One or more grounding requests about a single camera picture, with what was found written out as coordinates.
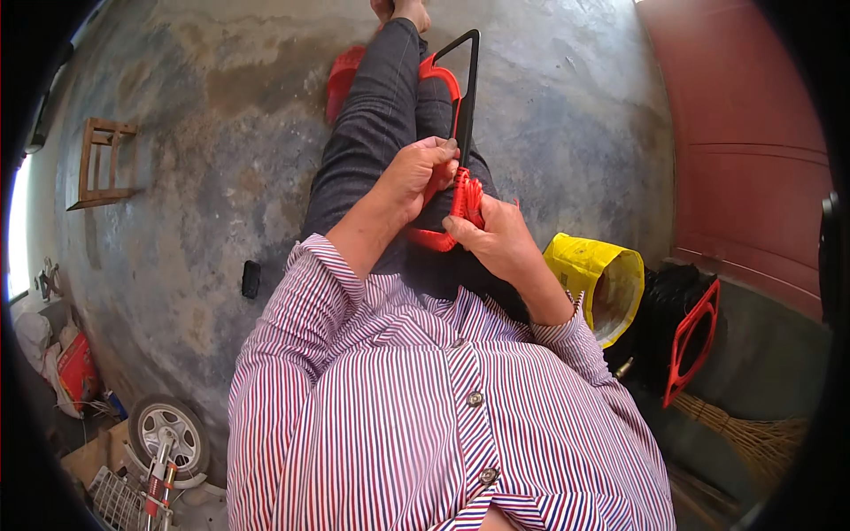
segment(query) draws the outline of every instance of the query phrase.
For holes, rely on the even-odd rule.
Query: red white and blue striped shirt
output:
[[[314,234],[236,360],[231,529],[675,528],[664,462],[578,308],[511,321],[359,280]]]

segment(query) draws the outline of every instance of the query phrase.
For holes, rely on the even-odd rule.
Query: wheel rim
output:
[[[201,437],[186,415],[168,404],[152,404],[139,416],[139,434],[148,456],[155,458],[159,451],[159,432],[168,428],[176,438],[168,457],[177,465],[177,472],[190,472],[201,455]]]

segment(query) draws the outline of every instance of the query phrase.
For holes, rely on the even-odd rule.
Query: person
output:
[[[383,28],[303,241],[236,360],[230,528],[674,528],[664,461],[581,295],[564,293],[480,154],[484,229],[443,219],[450,189],[422,208],[458,157],[448,93],[417,77],[430,19],[420,0],[372,6]],[[460,245],[416,248],[411,223]],[[518,319],[498,302],[515,297]]]

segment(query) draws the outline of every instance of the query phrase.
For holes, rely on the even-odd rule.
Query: red door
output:
[[[643,0],[676,140],[673,256],[820,320],[818,117],[791,57],[748,0]]]

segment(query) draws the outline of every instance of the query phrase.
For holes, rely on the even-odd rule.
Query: shirt sleeve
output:
[[[231,529],[267,529],[292,427],[325,372],[328,346],[365,287],[336,248],[313,234],[236,358],[230,385],[227,501]]]
[[[608,405],[611,412],[620,420],[620,425],[629,434],[635,446],[641,451],[634,455],[642,460],[653,473],[653,479],[666,493],[670,501],[670,484],[667,480],[667,469],[664,458],[658,449],[658,444],[646,421],[638,411],[632,395],[614,378],[605,363],[602,348],[596,337],[587,326],[581,301],[582,292],[575,304],[575,314],[569,323],[558,326],[540,326],[531,324],[531,333],[542,346],[550,349],[561,358],[575,373],[587,381],[599,393],[599,397]],[[656,506],[646,506],[646,511],[653,514],[658,511]]]

